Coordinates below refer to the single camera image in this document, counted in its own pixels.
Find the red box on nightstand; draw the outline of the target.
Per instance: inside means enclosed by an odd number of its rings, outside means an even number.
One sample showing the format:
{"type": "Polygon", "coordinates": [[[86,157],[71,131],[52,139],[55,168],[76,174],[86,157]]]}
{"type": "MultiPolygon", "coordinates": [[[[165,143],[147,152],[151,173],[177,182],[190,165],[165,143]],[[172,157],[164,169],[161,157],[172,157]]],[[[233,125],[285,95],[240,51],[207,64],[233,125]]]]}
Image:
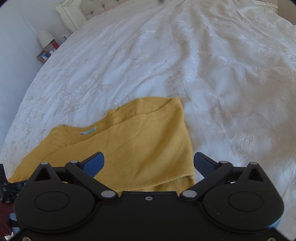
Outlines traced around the red box on nightstand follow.
{"type": "Polygon", "coordinates": [[[50,46],[50,50],[49,50],[50,54],[53,54],[59,48],[59,44],[55,40],[52,40],[49,43],[49,46],[50,46]]]}

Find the white embroidered bedspread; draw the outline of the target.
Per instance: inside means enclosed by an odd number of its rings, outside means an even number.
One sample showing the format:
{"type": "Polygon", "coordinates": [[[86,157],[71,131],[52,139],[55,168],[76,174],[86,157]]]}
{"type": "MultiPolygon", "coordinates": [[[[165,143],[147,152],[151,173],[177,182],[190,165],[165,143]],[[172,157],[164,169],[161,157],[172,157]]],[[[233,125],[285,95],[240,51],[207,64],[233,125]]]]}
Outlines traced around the white embroidered bedspread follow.
{"type": "Polygon", "coordinates": [[[7,175],[54,127],[148,96],[178,97],[194,151],[258,162],[295,210],[295,25],[252,1],[127,1],[87,21],[28,88],[7,175]]]}

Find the yellow knitted sweater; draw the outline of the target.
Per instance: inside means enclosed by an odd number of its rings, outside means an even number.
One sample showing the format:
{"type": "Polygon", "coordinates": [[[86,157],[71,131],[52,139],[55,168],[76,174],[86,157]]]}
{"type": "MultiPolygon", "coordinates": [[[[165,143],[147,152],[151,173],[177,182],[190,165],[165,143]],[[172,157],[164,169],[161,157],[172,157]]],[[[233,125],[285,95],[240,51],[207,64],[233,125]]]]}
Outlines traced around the yellow knitted sweater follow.
{"type": "Polygon", "coordinates": [[[60,167],[96,152],[104,154],[104,167],[95,179],[116,192],[182,192],[194,184],[193,148],[177,97],[138,98],[86,128],[53,128],[10,182],[28,179],[42,162],[60,167]]]}

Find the cream tufted headboard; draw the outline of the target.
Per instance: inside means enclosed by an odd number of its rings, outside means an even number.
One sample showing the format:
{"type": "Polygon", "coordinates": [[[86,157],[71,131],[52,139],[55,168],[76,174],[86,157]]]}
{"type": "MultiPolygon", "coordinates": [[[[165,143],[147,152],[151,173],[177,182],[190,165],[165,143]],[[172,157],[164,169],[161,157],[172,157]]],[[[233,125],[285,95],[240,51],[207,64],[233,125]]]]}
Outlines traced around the cream tufted headboard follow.
{"type": "Polygon", "coordinates": [[[125,0],[66,0],[54,6],[71,32],[80,29],[85,22],[124,3],[125,0]]]}

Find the white bedside lamp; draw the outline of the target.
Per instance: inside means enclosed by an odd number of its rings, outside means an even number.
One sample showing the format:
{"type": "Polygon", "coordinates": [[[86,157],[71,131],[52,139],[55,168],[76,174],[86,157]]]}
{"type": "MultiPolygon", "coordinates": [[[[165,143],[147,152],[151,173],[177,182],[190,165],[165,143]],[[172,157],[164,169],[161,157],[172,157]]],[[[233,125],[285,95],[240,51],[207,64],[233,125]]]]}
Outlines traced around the white bedside lamp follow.
{"type": "Polygon", "coordinates": [[[47,47],[55,40],[55,38],[46,30],[41,30],[38,32],[37,37],[43,48],[47,47]]]}

